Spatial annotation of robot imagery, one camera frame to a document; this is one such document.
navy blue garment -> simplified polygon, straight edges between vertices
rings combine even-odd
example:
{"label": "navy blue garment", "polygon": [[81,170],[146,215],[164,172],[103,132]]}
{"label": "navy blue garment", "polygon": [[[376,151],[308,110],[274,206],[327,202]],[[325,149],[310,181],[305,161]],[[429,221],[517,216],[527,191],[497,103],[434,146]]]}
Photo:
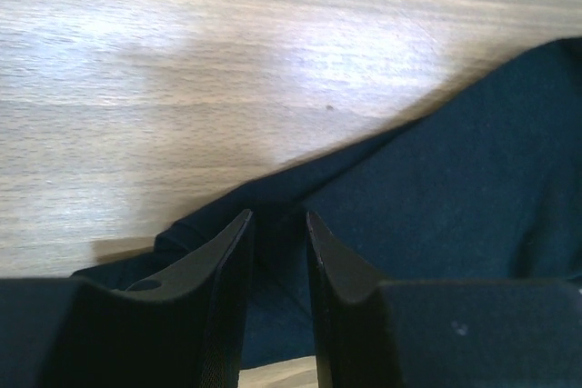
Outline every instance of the navy blue garment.
{"label": "navy blue garment", "polygon": [[423,119],[244,184],[150,254],[76,274],[125,289],[244,208],[257,219],[245,368],[314,353],[307,210],[396,279],[582,282],[582,39],[522,54]]}

wooden table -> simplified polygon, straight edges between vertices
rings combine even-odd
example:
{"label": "wooden table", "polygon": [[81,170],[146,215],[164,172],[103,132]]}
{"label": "wooden table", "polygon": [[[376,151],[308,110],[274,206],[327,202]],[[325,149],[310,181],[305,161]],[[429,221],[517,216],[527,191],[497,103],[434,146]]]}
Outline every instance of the wooden table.
{"label": "wooden table", "polygon": [[[144,250],[237,184],[580,34],[582,0],[0,0],[0,273]],[[290,365],[242,382],[315,383],[313,359]]]}

wood surface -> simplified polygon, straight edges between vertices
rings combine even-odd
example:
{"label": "wood surface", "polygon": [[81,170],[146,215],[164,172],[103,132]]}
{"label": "wood surface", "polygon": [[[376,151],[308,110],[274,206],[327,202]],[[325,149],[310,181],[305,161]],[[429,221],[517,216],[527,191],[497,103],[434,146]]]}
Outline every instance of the wood surface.
{"label": "wood surface", "polygon": [[[0,0],[0,274],[146,250],[237,184],[581,34],[582,0]],[[241,381],[314,386],[306,362]]]}

dark cloth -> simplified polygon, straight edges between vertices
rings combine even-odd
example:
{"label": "dark cloth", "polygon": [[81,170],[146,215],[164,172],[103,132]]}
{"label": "dark cloth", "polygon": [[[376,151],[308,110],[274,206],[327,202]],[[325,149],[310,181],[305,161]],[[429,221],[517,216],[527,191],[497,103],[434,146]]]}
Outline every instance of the dark cloth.
{"label": "dark cloth", "polygon": [[249,182],[174,223],[154,251],[76,274],[110,287],[166,267],[256,212],[245,368],[313,354],[305,211],[396,279],[582,281],[582,39],[530,50],[433,114]]}

black fabric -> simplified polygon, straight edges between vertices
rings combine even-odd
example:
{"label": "black fabric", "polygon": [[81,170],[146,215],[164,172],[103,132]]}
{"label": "black fabric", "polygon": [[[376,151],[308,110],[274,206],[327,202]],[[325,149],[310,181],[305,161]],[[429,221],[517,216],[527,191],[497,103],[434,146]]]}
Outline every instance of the black fabric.
{"label": "black fabric", "polygon": [[151,254],[76,274],[124,289],[256,212],[243,366],[314,353],[305,211],[397,279],[582,281],[582,39],[503,65],[424,119],[245,184]]}

